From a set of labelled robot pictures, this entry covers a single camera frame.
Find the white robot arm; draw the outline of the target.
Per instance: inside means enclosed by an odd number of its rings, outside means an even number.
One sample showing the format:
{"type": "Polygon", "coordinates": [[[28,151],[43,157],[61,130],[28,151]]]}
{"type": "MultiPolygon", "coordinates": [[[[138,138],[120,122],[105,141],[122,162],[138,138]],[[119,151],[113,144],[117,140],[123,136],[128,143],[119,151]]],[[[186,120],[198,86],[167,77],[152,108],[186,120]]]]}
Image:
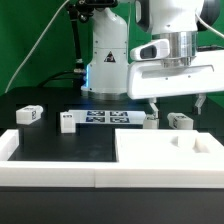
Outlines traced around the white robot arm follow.
{"type": "Polygon", "coordinates": [[[123,95],[147,99],[224,91],[224,50],[200,52],[197,33],[219,16],[219,0],[119,0],[132,2],[136,24],[151,41],[128,48],[128,27],[106,3],[92,2],[93,58],[82,92],[102,100],[123,95]]]}

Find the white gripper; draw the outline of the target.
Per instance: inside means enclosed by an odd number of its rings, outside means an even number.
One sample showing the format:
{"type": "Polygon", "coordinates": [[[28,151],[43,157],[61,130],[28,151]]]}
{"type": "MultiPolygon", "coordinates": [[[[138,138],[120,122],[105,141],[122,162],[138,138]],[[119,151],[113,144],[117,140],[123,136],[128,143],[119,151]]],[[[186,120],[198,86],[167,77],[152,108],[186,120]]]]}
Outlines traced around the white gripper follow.
{"type": "Polygon", "coordinates": [[[159,63],[136,62],[128,71],[128,96],[131,99],[150,98],[149,105],[155,119],[159,117],[156,98],[198,94],[195,111],[200,115],[205,93],[223,90],[224,66],[219,63],[163,68],[159,63]]]}

